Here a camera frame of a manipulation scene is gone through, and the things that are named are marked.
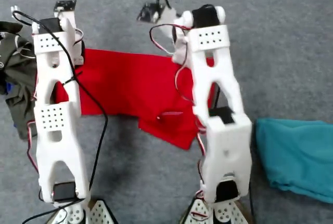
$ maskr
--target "red cloth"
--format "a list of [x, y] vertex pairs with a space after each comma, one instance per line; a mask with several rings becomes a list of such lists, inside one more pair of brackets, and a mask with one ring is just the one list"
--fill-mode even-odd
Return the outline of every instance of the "red cloth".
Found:
[[[192, 103], [175, 89], [178, 64], [168, 57], [105, 50], [86, 49], [85, 55], [85, 64], [77, 69], [82, 71], [78, 78], [107, 114], [137, 116], [140, 129], [189, 149], [198, 129]], [[178, 76], [178, 87], [184, 96], [192, 98], [192, 86], [191, 72], [184, 69]], [[101, 114], [81, 89], [80, 98], [83, 115]], [[57, 83], [57, 103], [66, 100], [64, 88]]]

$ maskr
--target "fabric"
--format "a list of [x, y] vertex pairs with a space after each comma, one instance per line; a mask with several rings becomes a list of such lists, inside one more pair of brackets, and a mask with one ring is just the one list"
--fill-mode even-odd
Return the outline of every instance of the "fabric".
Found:
[[[142, 130], [189, 149], [198, 129], [192, 103], [175, 89], [174, 78], [179, 68], [167, 57], [86, 49], [85, 64], [76, 71], [82, 71], [79, 80], [107, 114], [137, 116]], [[182, 95], [191, 98], [193, 82], [189, 69], [178, 76], [178, 86]], [[81, 89], [80, 97], [83, 115], [101, 114]], [[66, 100], [68, 96], [58, 83], [56, 101]]]
[[257, 120], [258, 151], [270, 185], [333, 203], [333, 125]]
[[[36, 82], [33, 45], [18, 32], [22, 25], [0, 21], [0, 94], [5, 95], [19, 137], [27, 139], [27, 122], [34, 120], [32, 94]], [[31, 128], [32, 136], [36, 129]]]

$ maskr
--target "red wire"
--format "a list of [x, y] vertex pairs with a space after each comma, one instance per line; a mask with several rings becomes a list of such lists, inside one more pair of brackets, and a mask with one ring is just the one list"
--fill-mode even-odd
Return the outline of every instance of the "red wire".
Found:
[[34, 120], [30, 120], [27, 122], [27, 129], [28, 129], [28, 149], [27, 149], [27, 156], [28, 159], [30, 160], [32, 166], [35, 168], [36, 172], [39, 174], [38, 167], [34, 159], [32, 158], [30, 154], [31, 146], [32, 146], [32, 140], [31, 140], [31, 129], [30, 129], [30, 124], [35, 123]]

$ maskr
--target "white wire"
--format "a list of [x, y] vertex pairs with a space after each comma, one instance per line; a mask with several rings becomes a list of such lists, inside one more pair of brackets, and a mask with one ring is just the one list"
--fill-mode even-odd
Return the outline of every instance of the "white wire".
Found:
[[83, 36], [84, 36], [84, 33], [83, 33], [83, 31], [81, 29], [75, 28], [75, 31], [79, 32], [80, 35], [81, 35], [81, 37], [77, 41], [74, 42], [74, 45], [77, 44], [78, 42], [82, 41], [83, 40]]

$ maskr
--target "white plastic part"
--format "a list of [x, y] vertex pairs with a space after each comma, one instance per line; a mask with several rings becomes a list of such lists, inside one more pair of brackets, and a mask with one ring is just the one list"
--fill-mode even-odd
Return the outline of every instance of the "white plastic part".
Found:
[[[85, 224], [114, 224], [103, 201], [97, 201], [92, 210], [85, 209], [85, 213]], [[73, 207], [67, 207], [66, 210], [60, 210], [50, 224], [80, 224], [83, 218], [83, 210], [74, 205]]]
[[226, 125], [217, 116], [207, 121], [208, 148], [202, 166], [202, 190], [208, 203], [215, 202], [219, 183], [231, 177], [236, 182], [239, 196], [248, 193], [252, 166], [252, 124], [245, 114], [235, 113], [232, 118], [235, 123]]
[[235, 202], [214, 203], [214, 212], [220, 223], [228, 223], [230, 221], [230, 224], [248, 224]]
[[114, 224], [103, 201], [97, 201], [90, 212], [89, 224]]
[[83, 209], [79, 204], [61, 209], [52, 224], [64, 223], [64, 224], [80, 224], [84, 219]]
[[[64, 45], [73, 62], [73, 44], [75, 30], [71, 22], [63, 17], [60, 20], [63, 32], [54, 33]], [[33, 40], [37, 61], [38, 83], [36, 86], [37, 101], [34, 114], [37, 129], [36, 158], [39, 169], [39, 184], [43, 200], [53, 203], [53, 186], [56, 182], [54, 168], [58, 161], [63, 161], [74, 176], [78, 198], [90, 199], [88, 178], [84, 155], [76, 137], [76, 123], [81, 116], [79, 87], [76, 81], [70, 81], [73, 72], [68, 57], [61, 46], [50, 34], [39, 34], [39, 26], [32, 24]], [[50, 104], [50, 97], [55, 83], [66, 83], [69, 101]], [[84, 208], [78, 203], [73, 208]]]
[[203, 200], [196, 199], [184, 217], [184, 224], [216, 224], [214, 222], [214, 214], [218, 223], [224, 224], [248, 224], [235, 202], [214, 203], [209, 207]]

